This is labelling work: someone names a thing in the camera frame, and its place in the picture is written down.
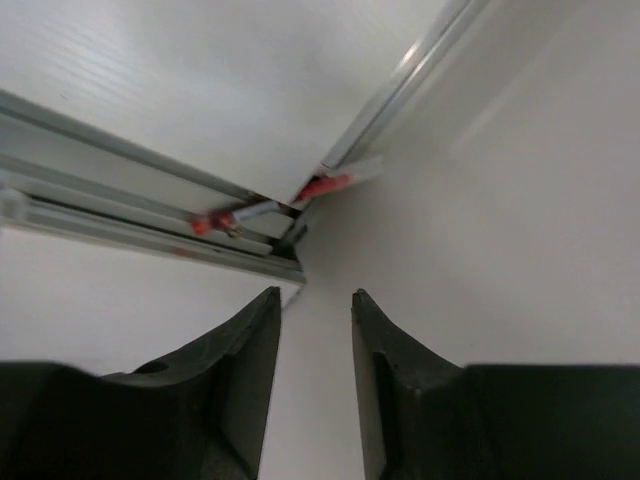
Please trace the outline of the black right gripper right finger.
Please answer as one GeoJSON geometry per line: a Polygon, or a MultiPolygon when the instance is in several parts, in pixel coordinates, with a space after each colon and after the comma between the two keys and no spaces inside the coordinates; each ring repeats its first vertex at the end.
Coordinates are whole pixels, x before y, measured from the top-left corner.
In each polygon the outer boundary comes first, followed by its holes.
{"type": "Polygon", "coordinates": [[[635,365],[457,366],[352,298],[369,479],[635,479],[635,365]]]}

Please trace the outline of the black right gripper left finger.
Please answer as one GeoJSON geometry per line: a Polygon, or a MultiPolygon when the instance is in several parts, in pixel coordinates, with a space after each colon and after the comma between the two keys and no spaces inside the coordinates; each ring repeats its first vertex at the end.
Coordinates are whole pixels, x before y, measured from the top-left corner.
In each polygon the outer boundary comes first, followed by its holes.
{"type": "Polygon", "coordinates": [[[281,331],[270,287],[231,319],[130,373],[1,366],[5,479],[254,479],[281,331]]]}

